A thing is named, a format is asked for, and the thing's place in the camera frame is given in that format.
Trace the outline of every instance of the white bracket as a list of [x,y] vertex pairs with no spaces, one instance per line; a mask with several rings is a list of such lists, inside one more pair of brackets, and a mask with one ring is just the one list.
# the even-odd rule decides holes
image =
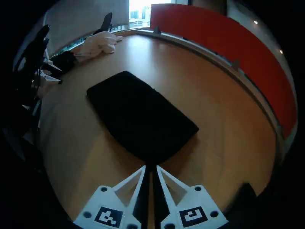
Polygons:
[[[216,229],[228,222],[202,185],[189,187],[158,165],[156,172],[169,210],[161,229]],[[177,205],[168,187],[180,197]]]
[[[112,188],[99,186],[74,223],[84,229],[141,229],[141,223],[133,213],[139,197],[145,169],[146,167],[143,166]],[[130,202],[125,206],[119,196],[131,191],[135,186]]]

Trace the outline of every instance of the window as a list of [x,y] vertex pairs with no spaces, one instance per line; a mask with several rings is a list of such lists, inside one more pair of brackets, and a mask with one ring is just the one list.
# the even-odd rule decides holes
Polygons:
[[129,28],[149,27],[151,4],[173,3],[173,0],[129,0]]

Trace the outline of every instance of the wall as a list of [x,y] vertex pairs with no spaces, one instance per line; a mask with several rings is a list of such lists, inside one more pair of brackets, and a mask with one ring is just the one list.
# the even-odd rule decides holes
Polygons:
[[61,0],[47,14],[51,26],[48,52],[51,56],[78,38],[99,29],[112,12],[113,25],[129,24],[128,0]]
[[283,138],[297,123],[290,83],[273,53],[254,34],[234,20],[199,7],[156,4],[151,9],[151,29],[175,34],[213,50],[240,68],[262,92],[281,125]]
[[205,8],[226,15],[226,0],[192,0],[192,6]]
[[233,0],[227,0],[227,16],[234,19],[240,25],[244,26],[251,33],[253,33],[272,52],[272,54],[281,65],[283,71],[285,72],[286,77],[288,78],[292,92],[294,94],[295,103],[297,104],[294,81],[289,65],[285,59],[285,55],[280,53],[281,47],[268,27],[249,9]]

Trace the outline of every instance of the screw hole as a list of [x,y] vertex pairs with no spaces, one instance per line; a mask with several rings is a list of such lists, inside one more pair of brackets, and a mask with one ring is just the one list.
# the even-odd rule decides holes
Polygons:
[[90,212],[88,212],[88,211],[85,211],[84,213],[83,213],[83,216],[85,217],[85,218],[91,218],[91,213]]
[[164,229],[175,229],[175,225],[173,223],[168,223],[164,226]]
[[138,228],[138,226],[135,225],[135,224],[128,224],[127,225],[127,229],[137,229],[137,228]]
[[215,218],[218,216],[218,212],[217,211],[212,211],[210,214],[211,217]]

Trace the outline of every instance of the black and white marker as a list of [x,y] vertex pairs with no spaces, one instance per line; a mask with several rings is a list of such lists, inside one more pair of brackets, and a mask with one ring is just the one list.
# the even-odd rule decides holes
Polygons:
[[[120,198],[133,187],[128,206]],[[74,223],[83,229],[147,228],[149,173],[143,166],[114,187],[99,186]]]
[[[158,165],[153,185],[156,229],[216,229],[228,222],[202,185],[189,187]],[[180,197],[177,205],[168,187]]]

